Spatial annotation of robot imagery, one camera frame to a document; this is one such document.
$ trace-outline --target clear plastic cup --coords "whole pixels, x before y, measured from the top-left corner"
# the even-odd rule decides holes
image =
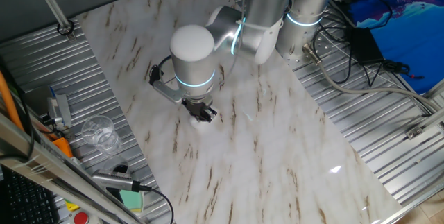
[[[105,116],[90,117],[82,127],[82,138],[94,145],[104,155],[117,153],[121,149],[120,137],[114,131],[111,119]]]

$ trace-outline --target red button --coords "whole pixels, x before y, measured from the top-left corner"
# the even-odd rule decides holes
[[[87,224],[88,221],[89,221],[88,215],[83,212],[77,213],[76,216],[74,217],[75,224]]]

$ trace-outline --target green object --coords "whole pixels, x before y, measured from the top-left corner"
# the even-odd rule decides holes
[[[142,212],[143,206],[143,198],[142,194],[139,192],[132,192],[121,190],[120,196],[122,197],[123,204],[131,211],[131,212]]]

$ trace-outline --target marble-patterned tabletop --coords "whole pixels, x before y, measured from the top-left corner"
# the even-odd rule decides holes
[[[183,223],[376,224],[401,206],[273,52],[238,58],[196,129],[148,84],[175,29],[233,0],[119,0],[78,16],[160,186]],[[219,77],[231,55],[215,53]]]

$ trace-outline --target black keyboard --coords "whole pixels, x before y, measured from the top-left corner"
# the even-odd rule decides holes
[[[1,189],[3,207],[11,223],[58,223],[52,193],[10,169],[2,166]]]

